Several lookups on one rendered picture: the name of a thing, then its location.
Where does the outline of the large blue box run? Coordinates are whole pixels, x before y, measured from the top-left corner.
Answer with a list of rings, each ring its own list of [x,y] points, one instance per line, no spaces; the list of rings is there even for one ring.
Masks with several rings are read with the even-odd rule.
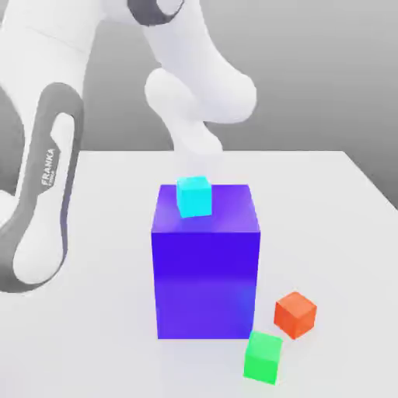
[[[152,223],[160,339],[246,339],[253,328],[260,226],[247,185],[214,185],[212,213],[181,218],[162,185]]]

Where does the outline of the small green cube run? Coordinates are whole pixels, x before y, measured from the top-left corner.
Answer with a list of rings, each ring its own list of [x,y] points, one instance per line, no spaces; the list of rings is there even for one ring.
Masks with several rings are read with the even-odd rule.
[[[246,347],[243,376],[274,385],[278,377],[283,340],[253,330]]]

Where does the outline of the small cyan cube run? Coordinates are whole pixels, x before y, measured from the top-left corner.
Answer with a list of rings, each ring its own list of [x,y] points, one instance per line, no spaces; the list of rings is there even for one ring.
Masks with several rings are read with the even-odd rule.
[[[211,184],[205,176],[190,176],[178,179],[176,182],[176,202],[182,218],[211,215]]]

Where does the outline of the small orange cube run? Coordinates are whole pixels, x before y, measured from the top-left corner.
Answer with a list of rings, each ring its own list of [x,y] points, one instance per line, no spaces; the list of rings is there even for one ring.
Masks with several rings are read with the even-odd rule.
[[[275,303],[274,324],[295,340],[315,324],[317,305],[299,292],[292,292]]]

